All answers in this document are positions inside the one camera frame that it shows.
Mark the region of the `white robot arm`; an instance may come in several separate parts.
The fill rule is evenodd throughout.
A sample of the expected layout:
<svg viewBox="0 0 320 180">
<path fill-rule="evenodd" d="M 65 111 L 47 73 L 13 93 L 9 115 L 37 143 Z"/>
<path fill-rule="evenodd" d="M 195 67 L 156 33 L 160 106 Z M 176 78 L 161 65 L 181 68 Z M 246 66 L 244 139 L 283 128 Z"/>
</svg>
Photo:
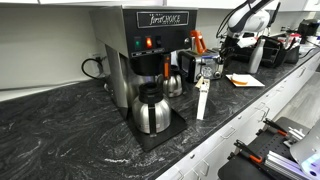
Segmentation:
<svg viewBox="0 0 320 180">
<path fill-rule="evenodd" d="M 227 27 L 227 37 L 237 41 L 237 44 L 252 45 L 257 42 L 254 36 L 245 36 L 246 33 L 258 33 L 264 30 L 270 15 L 265 7 L 274 0 L 245 0 L 231 10 L 222 20 L 216 37 L 221 36 L 224 27 Z"/>
</svg>

